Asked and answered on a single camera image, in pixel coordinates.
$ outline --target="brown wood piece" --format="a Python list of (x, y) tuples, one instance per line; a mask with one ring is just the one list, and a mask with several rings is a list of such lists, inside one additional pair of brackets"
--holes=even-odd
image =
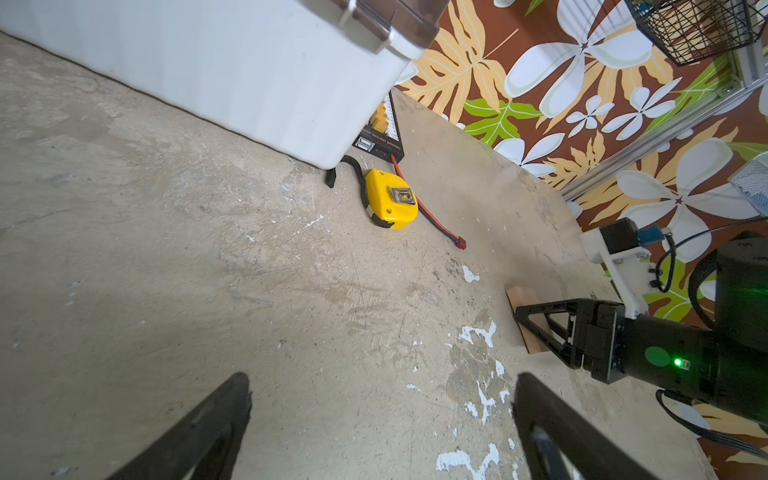
[[(515, 314), (515, 311), (519, 306), (541, 303), (541, 301), (538, 299), (538, 296), (536, 295), (536, 292), (524, 286), (511, 287), (509, 290), (507, 290), (507, 298), (509, 299), (509, 305), (512, 307), (512, 315)], [(540, 326), (546, 332), (552, 333), (549, 325), (547, 324), (547, 319), (544, 318), (544, 315), (531, 315), (531, 321), (536, 323), (536, 325)], [(523, 335), (523, 341), (525, 342), (525, 348), (528, 349), (528, 353), (534, 354), (549, 351), (549, 348), (547, 348), (544, 343), (539, 342), (538, 338), (536, 338), (536, 335), (528, 331), (528, 329), (519, 323), (518, 327), (520, 328), (520, 333)]]

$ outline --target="black wire mesh basket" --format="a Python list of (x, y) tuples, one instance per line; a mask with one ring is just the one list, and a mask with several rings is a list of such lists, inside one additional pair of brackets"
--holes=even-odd
[(760, 39), (766, 0), (625, 0), (637, 28), (677, 66)]

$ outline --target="storage box lid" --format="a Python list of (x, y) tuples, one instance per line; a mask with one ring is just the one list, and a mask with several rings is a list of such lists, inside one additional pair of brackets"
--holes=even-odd
[(421, 50), (429, 48), (437, 37), (440, 31), (440, 17), (450, 2), (450, 0), (331, 1), (345, 12), (342, 24), (352, 16), (383, 43), (392, 42), (393, 35), (398, 35)]

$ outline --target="white storage box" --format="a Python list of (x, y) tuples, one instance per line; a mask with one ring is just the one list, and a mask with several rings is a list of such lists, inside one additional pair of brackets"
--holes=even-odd
[(447, 1), (0, 0), (0, 29), (330, 169)]

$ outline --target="floral wallpaper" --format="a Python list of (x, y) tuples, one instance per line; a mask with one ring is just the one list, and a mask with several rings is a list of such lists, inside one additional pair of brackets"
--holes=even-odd
[[(629, 217), (639, 227), (669, 227), (675, 240), (758, 216), (727, 183), (728, 177), (758, 154), (768, 151), (768, 90), (755, 92), (741, 105), (720, 111), (714, 117), (683, 132), (670, 144), (659, 146), (626, 170), (597, 185), (571, 205), (583, 230), (601, 227), (618, 218)], [(589, 162), (603, 147), (594, 142), (588, 152), (576, 157)], [(703, 255), (723, 245), (743, 230), (768, 235), (768, 223), (708, 233), (677, 250), (672, 288), (668, 293), (646, 296), (655, 316), (703, 327), (688, 300), (691, 271)], [(651, 248), (651, 261), (664, 252)], [(669, 271), (669, 260), (663, 270)], [(699, 291), (702, 307), (714, 314), (715, 277)], [(768, 434), (749, 422), (707, 404), (686, 412), (689, 421), (736, 435), (768, 451)], [(722, 480), (768, 478), (768, 462), (734, 449), (699, 439), (704, 453)]]
[(399, 88), (562, 188), (730, 81), (678, 68), (620, 0), (451, 0)]

